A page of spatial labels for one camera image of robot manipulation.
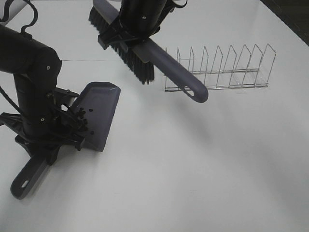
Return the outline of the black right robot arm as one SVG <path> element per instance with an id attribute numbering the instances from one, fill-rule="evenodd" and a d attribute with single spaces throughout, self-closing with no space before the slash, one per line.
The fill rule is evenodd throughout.
<path id="1" fill-rule="evenodd" d="M 119 43 L 138 44 L 157 33 L 175 7 L 172 0 L 123 0 L 119 11 L 107 3 L 96 4 L 96 10 L 107 24 L 100 30 L 98 42 L 103 49 Z"/>

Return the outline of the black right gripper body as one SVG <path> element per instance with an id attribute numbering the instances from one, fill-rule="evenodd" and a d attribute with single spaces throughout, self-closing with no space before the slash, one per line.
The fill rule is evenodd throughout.
<path id="1" fill-rule="evenodd" d="M 134 45 L 140 44 L 148 39 L 150 36 L 160 31 L 160 26 L 145 35 L 134 34 L 127 29 L 118 18 L 116 18 L 111 24 L 106 20 L 102 20 L 100 26 L 98 26 L 98 43 L 106 50 L 109 46 L 120 45 L 124 47 L 124 50 L 128 50 Z"/>

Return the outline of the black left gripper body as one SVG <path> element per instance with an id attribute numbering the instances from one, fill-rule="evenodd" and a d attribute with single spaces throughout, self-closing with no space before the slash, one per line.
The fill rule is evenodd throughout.
<path id="1" fill-rule="evenodd" d="M 0 92 L 18 111 L 17 114 L 1 113 L 0 123 L 16 135 L 24 133 L 32 142 L 47 142 L 52 136 L 69 135 L 78 129 L 77 116 L 70 110 L 79 96 L 75 92 L 57 87 L 44 94 L 33 88 L 29 92 L 18 89 L 19 104 L 3 89 Z"/>

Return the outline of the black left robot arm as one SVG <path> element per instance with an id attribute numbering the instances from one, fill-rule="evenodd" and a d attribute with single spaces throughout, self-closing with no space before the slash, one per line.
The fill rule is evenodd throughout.
<path id="1" fill-rule="evenodd" d="M 24 31 L 0 28 L 0 70 L 14 77 L 16 113 L 2 113 L 0 123 L 35 160 L 53 164 L 63 145 L 81 148 L 78 132 L 86 127 L 84 111 L 71 106 L 77 93 L 57 87 L 62 61 L 51 47 Z"/>

